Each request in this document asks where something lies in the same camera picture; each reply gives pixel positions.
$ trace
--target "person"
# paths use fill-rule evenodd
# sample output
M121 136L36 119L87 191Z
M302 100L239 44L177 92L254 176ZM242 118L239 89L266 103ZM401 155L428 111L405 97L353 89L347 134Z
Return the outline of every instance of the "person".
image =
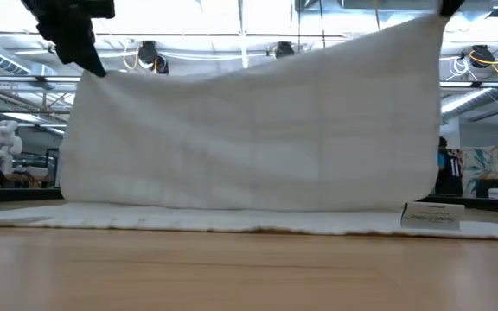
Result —
M459 158L447 149L447 140L439 137L437 152L439 171L435 186L435 193L442 195L463 195L462 174Z

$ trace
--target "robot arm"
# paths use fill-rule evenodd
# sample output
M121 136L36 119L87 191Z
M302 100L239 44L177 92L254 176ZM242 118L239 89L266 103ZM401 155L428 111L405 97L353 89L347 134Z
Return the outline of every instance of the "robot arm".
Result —
M113 18L113 0L22 0L38 20L40 35L55 44L63 64L75 62L99 77L106 72L93 43L91 18Z

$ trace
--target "ceiling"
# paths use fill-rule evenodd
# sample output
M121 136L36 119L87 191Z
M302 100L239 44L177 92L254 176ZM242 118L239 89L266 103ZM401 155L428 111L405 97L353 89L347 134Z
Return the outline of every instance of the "ceiling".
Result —
M266 56L266 52L276 47L279 41L291 41L296 51L304 52L378 31L374 8L352 11L351 14L328 10L324 14L299 15L294 9L295 1L114 0L115 18L93 20L97 35L95 45L108 70L130 70L125 62L133 65L134 57L121 54L124 51L132 54L140 41L152 40L156 41L159 52L174 55L167 56L171 75L219 74L242 69L242 54L245 52L248 66L274 61L273 57ZM383 29L419 14L397 11L382 12L380 16L380 28ZM74 64L62 65L54 54L47 52L51 43L37 34L36 24L36 19L21 1L0 0L1 50L19 61L48 65L58 75L80 75L81 68ZM492 67L471 67L464 74L455 75L450 70L454 60L442 60L459 56L461 52L468 53L471 46L477 44L488 45L498 60L498 17L454 16L444 32L439 78L455 81L496 77ZM140 66L133 71L147 74L147 70ZM0 87L8 89L10 85L0 84ZM63 94L46 95L46 101L55 101L55 108L68 109L73 96L59 99ZM15 95L42 106L41 93ZM495 107L487 105L482 109L491 108ZM49 121L66 122L67 116L53 117Z

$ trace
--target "desk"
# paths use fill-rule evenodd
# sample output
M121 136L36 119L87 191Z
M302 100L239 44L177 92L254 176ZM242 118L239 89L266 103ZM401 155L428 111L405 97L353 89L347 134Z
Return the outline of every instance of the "desk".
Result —
M11 309L493 311L498 242L0 228Z

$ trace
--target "white humanoid robot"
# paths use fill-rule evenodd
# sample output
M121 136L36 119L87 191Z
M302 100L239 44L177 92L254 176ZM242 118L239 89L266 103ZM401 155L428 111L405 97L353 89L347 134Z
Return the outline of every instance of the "white humanoid robot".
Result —
M20 155L22 152L22 139L15 136L15 130L18 128L16 121L0 122L0 169L4 174L10 174L13 171L13 155Z

